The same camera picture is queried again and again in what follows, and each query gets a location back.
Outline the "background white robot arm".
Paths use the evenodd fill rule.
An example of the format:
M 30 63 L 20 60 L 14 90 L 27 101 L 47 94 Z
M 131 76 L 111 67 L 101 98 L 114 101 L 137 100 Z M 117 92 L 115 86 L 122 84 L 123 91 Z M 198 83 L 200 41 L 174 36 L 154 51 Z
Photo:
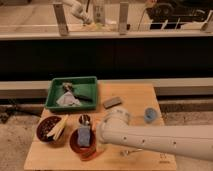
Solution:
M 77 19 L 80 19 L 83 21 L 84 24 L 91 24 L 92 20 L 90 17 L 86 14 L 86 12 L 83 10 L 82 4 L 78 0 L 62 0 L 62 2 L 70 7 L 71 14 L 76 17 Z

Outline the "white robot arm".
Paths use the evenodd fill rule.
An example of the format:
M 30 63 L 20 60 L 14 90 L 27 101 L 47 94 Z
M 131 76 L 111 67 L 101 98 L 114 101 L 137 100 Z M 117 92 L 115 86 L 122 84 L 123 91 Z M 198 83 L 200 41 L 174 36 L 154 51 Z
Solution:
M 213 125 L 134 126 L 124 108 L 114 108 L 96 126 L 101 143 L 213 161 Z

